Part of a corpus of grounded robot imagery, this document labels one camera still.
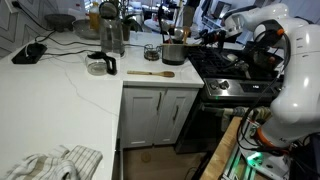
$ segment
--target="wooden spoon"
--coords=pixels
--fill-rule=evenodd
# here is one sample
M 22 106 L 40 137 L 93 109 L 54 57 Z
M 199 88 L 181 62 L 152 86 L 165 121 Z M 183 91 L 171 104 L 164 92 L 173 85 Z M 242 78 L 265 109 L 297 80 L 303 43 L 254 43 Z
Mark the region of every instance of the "wooden spoon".
M 127 71 L 127 74 L 154 75 L 154 76 L 163 76 L 163 77 L 174 77 L 174 72 L 172 72 L 172 71 L 163 71 L 163 72 Z

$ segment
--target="kitchen counter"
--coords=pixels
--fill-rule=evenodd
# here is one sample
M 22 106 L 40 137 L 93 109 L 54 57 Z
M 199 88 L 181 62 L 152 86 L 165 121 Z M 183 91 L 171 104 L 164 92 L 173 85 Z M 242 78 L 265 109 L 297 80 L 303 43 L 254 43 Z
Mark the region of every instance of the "kitchen counter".
M 99 41 L 80 39 L 72 32 L 55 33 L 60 43 Z M 133 33 L 130 44 L 155 46 L 157 34 Z M 84 45 L 60 46 L 50 40 L 46 53 L 100 50 Z M 203 81 L 187 60 L 169 66 L 161 60 L 147 61 L 143 48 L 127 46 L 117 58 L 116 76 L 92 76 L 84 64 L 86 53 L 62 57 L 43 56 L 34 65 L 14 65 L 12 57 L 0 60 L 0 177 L 22 158 L 49 153 L 58 145 L 72 150 L 83 145 L 103 154 L 94 179 L 111 179 L 123 86 L 201 88 Z M 174 78 L 128 75 L 127 70 L 174 71 Z

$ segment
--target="tile backsplash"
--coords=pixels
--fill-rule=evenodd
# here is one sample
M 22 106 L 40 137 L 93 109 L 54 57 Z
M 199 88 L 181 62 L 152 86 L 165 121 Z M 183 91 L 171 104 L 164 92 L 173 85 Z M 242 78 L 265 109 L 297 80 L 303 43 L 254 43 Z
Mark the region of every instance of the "tile backsplash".
M 46 27 L 44 16 L 57 13 L 56 0 L 19 0 L 22 8 Z M 44 32 L 21 10 L 10 13 L 5 0 L 0 0 L 0 59 Z

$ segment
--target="oven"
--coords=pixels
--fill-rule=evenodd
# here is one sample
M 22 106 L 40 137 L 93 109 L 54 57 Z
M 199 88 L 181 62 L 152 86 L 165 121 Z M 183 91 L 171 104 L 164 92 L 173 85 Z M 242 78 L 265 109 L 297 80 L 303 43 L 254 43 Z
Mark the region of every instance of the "oven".
M 223 55 L 214 49 L 200 51 L 200 55 L 204 52 L 205 55 L 199 58 L 197 49 L 188 57 L 205 85 L 199 91 L 175 144 L 176 153 L 214 152 L 233 116 L 243 116 L 246 107 L 252 106 L 278 74 L 265 72 L 251 64 L 247 64 L 250 66 L 248 72 L 232 69 L 237 64 L 224 62 Z M 235 55 L 241 53 L 224 51 Z M 221 67 L 228 67 L 228 70 L 220 71 Z M 269 107 L 280 90 L 281 81 L 274 83 L 257 106 Z

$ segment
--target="white cabinet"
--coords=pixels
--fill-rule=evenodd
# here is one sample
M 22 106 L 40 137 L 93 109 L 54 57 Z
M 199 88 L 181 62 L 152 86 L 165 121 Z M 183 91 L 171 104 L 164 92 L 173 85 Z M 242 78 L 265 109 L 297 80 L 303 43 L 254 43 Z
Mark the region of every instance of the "white cabinet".
M 174 144 L 198 89 L 124 88 L 122 148 Z
M 124 148 L 151 146 L 165 89 L 124 88 L 121 142 Z
M 154 144 L 174 144 L 191 109 L 198 90 L 169 89 L 163 101 Z

